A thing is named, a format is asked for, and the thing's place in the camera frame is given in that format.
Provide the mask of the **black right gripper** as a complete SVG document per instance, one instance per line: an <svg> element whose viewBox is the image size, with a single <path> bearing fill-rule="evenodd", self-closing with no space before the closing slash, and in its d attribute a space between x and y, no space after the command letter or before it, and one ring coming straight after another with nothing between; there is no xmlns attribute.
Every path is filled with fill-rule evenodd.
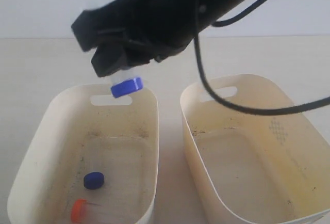
<svg viewBox="0 0 330 224"><path fill-rule="evenodd" d="M83 10L71 30L83 52L97 47L91 64L107 77L182 52L194 36L195 12L195 0L115 0Z"/></svg>

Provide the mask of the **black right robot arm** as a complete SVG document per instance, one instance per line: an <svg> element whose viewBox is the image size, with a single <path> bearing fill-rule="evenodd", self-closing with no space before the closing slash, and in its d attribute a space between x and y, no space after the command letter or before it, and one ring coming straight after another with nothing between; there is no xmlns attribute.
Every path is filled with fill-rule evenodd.
<svg viewBox="0 0 330 224"><path fill-rule="evenodd" d="M72 32L91 59L98 77L161 62L181 53L208 26L238 21L266 0L259 0L229 20L221 17L244 0L114 0L84 10Z"/></svg>

